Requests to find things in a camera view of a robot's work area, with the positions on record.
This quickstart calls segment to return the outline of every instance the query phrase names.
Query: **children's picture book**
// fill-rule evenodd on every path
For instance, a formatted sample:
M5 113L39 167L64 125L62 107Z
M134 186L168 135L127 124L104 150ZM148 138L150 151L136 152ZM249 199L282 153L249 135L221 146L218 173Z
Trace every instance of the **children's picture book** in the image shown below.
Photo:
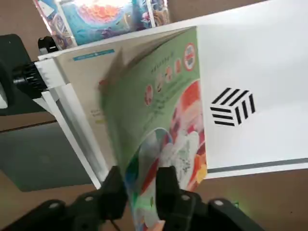
M167 0L33 0L60 50L170 22Z
M179 185L205 178L205 130L196 29L163 43L103 90L103 113L136 230L158 224L155 177L175 166Z

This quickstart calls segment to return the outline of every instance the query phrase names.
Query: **black striped cube logo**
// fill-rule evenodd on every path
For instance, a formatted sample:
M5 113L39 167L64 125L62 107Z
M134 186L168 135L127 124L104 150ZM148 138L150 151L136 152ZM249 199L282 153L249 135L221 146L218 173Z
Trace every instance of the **black striped cube logo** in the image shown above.
M248 90L226 88L211 106L214 123L236 126L256 112L254 97Z

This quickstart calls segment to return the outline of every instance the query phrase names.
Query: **black cable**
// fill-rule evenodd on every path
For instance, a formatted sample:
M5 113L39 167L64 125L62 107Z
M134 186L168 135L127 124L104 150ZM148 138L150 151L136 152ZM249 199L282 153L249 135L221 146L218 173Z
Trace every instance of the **black cable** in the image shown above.
M116 231L121 231L121 229L118 227L118 225L115 223L114 220L110 220L111 224L114 226L114 228L116 229Z

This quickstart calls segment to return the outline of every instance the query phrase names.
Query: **colorful illustration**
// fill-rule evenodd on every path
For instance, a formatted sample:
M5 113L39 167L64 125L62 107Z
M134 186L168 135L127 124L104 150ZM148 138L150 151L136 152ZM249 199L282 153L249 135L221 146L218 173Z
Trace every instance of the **colorful illustration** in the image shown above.
M171 68L171 66L168 66L166 68L165 79L166 79L167 83L169 83L172 80L172 68Z
M151 85L146 86L144 93L144 101L146 105L150 105L153 99L153 88Z
M174 72L175 74L179 74L181 72L181 68L182 68L182 63L181 63L181 59L177 59L174 63Z
M142 0L71 0L61 7L78 45L150 28Z
M172 77L177 60L185 57L191 59L189 70ZM162 44L108 86L103 110L136 230L147 230L159 221L159 167L175 166L186 190L195 189L207 173L196 29Z
M152 11L156 26L170 23L167 0L151 0Z
M33 1L60 49L170 22L166 0Z
M34 0L52 38L60 50L74 47L72 35L68 32L54 0Z
M192 83L182 94L174 110L169 130L174 143L182 143L183 137L197 133L197 151L193 160L186 161L187 169L193 170L188 180L188 190L193 190L205 177L205 133L203 125L203 112L200 91L200 81Z
M171 143L169 133L158 128L148 134L138 147L125 172L131 206L139 228L152 227L159 220L155 209L155 177L163 149Z

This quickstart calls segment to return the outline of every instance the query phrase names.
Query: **book page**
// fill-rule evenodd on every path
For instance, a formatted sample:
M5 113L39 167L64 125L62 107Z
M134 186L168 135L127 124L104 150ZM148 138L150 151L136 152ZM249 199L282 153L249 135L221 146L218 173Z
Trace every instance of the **book page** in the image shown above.
M80 120L86 120L89 123L108 167L115 165L116 162L101 109L101 85L107 77L116 78L118 73L127 66L134 65L154 48L181 33L182 30L101 44L63 53L55 58L67 82L72 84L85 114L85 116L81 114L78 116Z
M182 189L206 175L197 33L192 28L140 60L103 92L103 112L136 230L159 221L155 176L175 166Z

